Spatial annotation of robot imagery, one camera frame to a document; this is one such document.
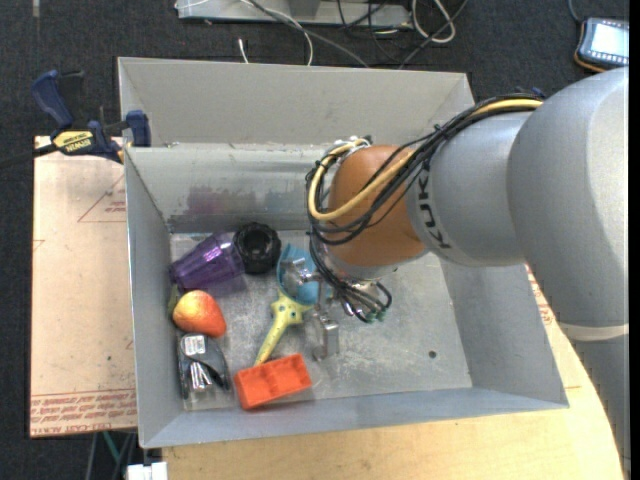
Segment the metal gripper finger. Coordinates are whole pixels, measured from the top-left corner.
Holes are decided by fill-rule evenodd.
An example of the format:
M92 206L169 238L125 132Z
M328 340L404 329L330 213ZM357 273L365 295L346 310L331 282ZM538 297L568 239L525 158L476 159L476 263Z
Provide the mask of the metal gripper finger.
M285 259L280 263L280 281L287 294L297 294L302 286L313 280L304 258Z
M326 313L316 311L314 324L318 337L318 344L313 349L315 360L326 360L340 352L339 323Z

